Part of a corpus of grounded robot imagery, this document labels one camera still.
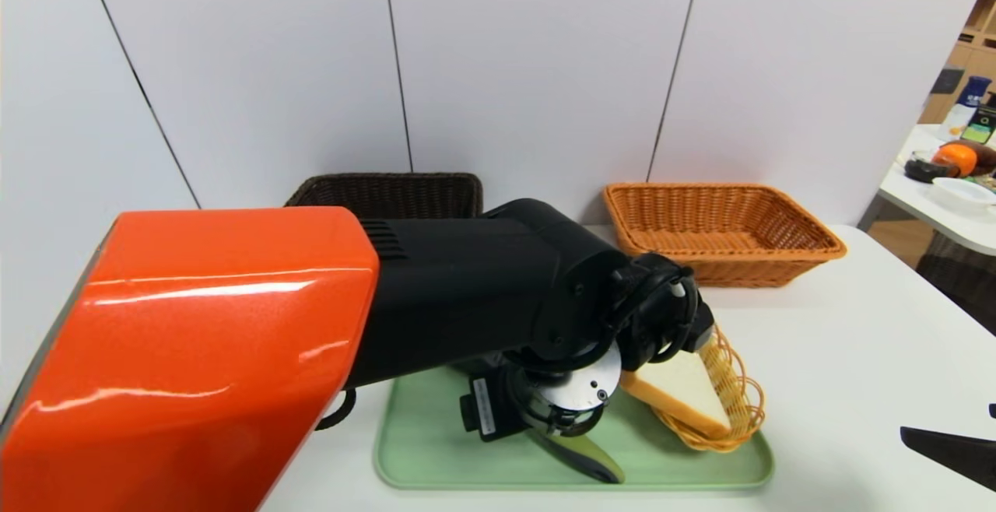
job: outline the white table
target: white table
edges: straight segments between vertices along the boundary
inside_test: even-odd
[[[776,470],[758,490],[395,490],[373,466],[384,382],[360,389],[352,416],[308,439],[263,510],[996,509],[996,493],[910,451],[899,435],[900,426],[917,426],[996,438],[987,413],[996,402],[996,338],[864,233],[833,231],[850,253],[785,288],[703,292],[767,392],[763,431]]]
[[[943,142],[933,134],[936,128],[937,125],[915,126],[903,144],[899,158],[904,161],[914,150],[931,150],[941,146]],[[928,197],[926,192],[930,186],[904,176],[903,165],[896,161],[879,186],[879,197],[931,224],[938,232],[972,251],[996,254],[996,216],[989,214],[973,218],[951,212]],[[878,210],[879,205],[872,203],[869,216],[874,217]]]

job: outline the green tray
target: green tray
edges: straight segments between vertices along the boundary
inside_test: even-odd
[[[615,459],[626,482],[600,483],[564,465],[524,434],[484,444],[466,433],[456,370],[398,378],[374,448],[377,473],[399,489],[449,490],[716,490],[764,484],[774,471],[761,433],[731,453],[694,451],[650,407],[617,391],[587,436]]]

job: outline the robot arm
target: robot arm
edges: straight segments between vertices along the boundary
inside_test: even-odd
[[[697,350],[711,334],[687,268],[630,260],[540,201],[362,225],[381,273],[346,387],[502,352],[505,364],[471,377],[461,402],[484,441],[530,426],[586,433],[620,370]]]
[[[489,352],[454,402],[468,430],[583,433],[620,370],[711,325],[686,270],[533,200],[125,213],[7,408],[0,508],[255,510],[343,388]]]

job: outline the orange wicker basket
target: orange wicker basket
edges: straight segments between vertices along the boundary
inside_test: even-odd
[[[789,196],[764,185],[618,183],[605,189],[619,248],[658,252],[705,286],[782,286],[846,247]]]

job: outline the brown wicker basket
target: brown wicker basket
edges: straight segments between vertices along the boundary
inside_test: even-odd
[[[469,173],[339,173],[305,181],[287,207],[346,207],[359,218],[473,218],[481,181]]]
[[[846,247],[789,196],[764,185],[618,183],[605,189],[619,248],[658,252],[705,286],[782,286]]]

